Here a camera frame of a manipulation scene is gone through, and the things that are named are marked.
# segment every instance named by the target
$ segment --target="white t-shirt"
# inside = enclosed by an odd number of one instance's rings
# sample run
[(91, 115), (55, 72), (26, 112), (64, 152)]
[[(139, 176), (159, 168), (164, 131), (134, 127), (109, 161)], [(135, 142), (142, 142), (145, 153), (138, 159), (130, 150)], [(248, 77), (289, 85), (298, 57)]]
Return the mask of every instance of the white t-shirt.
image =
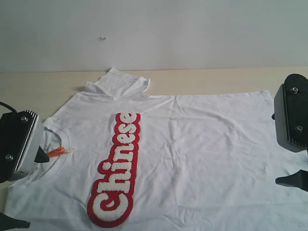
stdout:
[(268, 91), (147, 96), (148, 86), (113, 68), (88, 82), (44, 123), (45, 151), (75, 151), (15, 182), (5, 214), (34, 231), (308, 229), (307, 192), (275, 184), (307, 170), (307, 156), (277, 144)]

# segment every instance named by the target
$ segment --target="screw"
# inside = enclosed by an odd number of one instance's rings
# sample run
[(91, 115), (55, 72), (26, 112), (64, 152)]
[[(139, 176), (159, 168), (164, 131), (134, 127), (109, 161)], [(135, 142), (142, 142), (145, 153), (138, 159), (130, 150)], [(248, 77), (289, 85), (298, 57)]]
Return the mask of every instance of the screw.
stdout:
[(292, 94), (297, 94), (297, 93), (298, 93), (298, 88), (293, 87), (293, 88), (291, 88), (290, 92), (291, 92)]
[(6, 161), (12, 161), (13, 159), (14, 159), (14, 157), (12, 155), (10, 155), (10, 154), (5, 156), (5, 160)]
[(23, 117), (21, 117), (21, 122), (22, 123), (26, 123), (26, 122), (28, 122), (28, 118), (27, 117), (25, 117), (25, 116), (23, 116)]
[(297, 126), (295, 127), (295, 131), (297, 131), (298, 133), (303, 132), (304, 128), (302, 126)]

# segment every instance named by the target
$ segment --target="white wall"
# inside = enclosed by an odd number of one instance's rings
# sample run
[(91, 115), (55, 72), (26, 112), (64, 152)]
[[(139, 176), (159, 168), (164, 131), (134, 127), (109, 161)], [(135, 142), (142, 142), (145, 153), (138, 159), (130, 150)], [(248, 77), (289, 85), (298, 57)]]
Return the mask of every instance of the white wall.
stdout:
[(0, 72), (307, 66), (307, 11), (307, 0), (1, 0)]

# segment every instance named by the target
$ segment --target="light wooden surface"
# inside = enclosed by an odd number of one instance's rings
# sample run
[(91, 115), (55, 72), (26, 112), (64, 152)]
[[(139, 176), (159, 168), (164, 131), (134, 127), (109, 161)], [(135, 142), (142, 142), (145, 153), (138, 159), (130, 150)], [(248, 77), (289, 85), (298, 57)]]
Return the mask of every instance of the light wooden surface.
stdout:
[[(308, 67), (208, 69), (177, 71), (129, 71), (151, 79), (149, 95), (196, 95), (269, 90), (274, 96), (292, 73), (308, 77)], [(95, 82), (105, 72), (7, 73), (0, 74), (0, 101), (16, 110), (30, 109), (44, 120), (72, 95), (83, 91), (87, 81)], [(6, 112), (0, 108), (0, 114)], [(0, 184), (3, 211), (9, 183)]]

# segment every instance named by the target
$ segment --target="letter patch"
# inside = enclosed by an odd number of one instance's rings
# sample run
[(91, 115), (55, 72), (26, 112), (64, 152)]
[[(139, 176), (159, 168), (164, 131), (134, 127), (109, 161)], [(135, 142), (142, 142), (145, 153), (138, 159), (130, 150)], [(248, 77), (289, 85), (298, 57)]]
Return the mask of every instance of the letter patch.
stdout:
[(88, 201), (88, 216), (100, 227), (122, 224), (133, 209), (140, 118), (136, 113), (115, 116), (114, 145), (108, 159), (101, 161), (97, 169), (104, 177), (94, 182)]

